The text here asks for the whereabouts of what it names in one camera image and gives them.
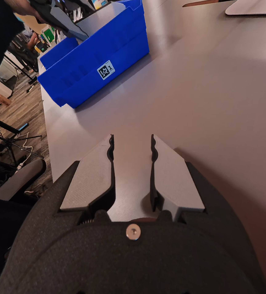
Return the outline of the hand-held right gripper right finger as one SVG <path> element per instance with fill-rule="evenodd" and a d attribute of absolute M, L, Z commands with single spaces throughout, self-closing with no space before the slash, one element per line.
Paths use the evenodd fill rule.
<path fill-rule="evenodd" d="M 167 210 L 173 221 L 178 221 L 184 211 L 204 212 L 205 206 L 185 160 L 155 134 L 151 135 L 151 151 L 152 211 Z"/>

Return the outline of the person's left hand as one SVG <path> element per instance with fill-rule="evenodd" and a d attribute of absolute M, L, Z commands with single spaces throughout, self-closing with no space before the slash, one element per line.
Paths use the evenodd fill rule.
<path fill-rule="evenodd" d="M 4 2 L 12 9 L 14 13 L 21 16 L 33 16 L 41 23 L 48 24 L 39 13 L 30 5 L 27 0 L 4 0 Z"/>

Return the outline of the blue plastic bin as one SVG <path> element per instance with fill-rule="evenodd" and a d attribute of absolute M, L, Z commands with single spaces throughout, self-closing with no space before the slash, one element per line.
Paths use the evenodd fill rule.
<path fill-rule="evenodd" d="M 40 61 L 38 81 L 54 103 L 75 109 L 150 52 L 142 1 L 118 1 L 121 11 L 81 44 L 65 38 Z"/>

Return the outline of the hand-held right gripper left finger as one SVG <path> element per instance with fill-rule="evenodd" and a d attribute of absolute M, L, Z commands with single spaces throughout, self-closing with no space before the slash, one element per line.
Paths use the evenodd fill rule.
<path fill-rule="evenodd" d="M 79 162 L 61 211 L 108 211 L 115 202 L 114 135 L 110 134 Z"/>

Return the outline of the black tripod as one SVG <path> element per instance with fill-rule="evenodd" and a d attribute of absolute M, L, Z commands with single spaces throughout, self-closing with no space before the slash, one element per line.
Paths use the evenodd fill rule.
<path fill-rule="evenodd" d="M 42 135 L 29 136 L 28 133 L 21 134 L 21 131 L 25 130 L 28 126 L 29 124 L 25 123 L 21 128 L 16 129 L 0 120 L 0 129 L 2 128 L 13 135 L 11 137 L 4 137 L 0 131 L 0 141 L 2 141 L 0 145 L 2 145 L 5 149 L 7 149 L 10 152 L 10 156 L 12 158 L 14 168 L 18 168 L 18 167 L 22 168 L 24 163 L 28 160 L 28 158 L 31 155 L 40 159 L 44 159 L 43 156 L 33 152 L 32 146 L 25 146 L 25 143 L 27 143 L 29 139 L 36 139 L 36 138 L 42 137 Z M 22 151 L 27 152 L 29 156 L 27 156 L 26 158 L 21 158 L 21 161 L 18 161 L 15 157 L 13 147 L 17 147 L 21 149 Z"/>

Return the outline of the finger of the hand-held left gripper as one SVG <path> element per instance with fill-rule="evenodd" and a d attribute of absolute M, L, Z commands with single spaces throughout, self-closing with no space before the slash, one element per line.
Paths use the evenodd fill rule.
<path fill-rule="evenodd" d="M 51 22 L 58 28 L 61 28 L 67 37 L 75 37 L 80 41 L 88 39 L 87 33 L 75 25 L 70 18 L 56 6 L 52 6 L 50 10 Z"/>

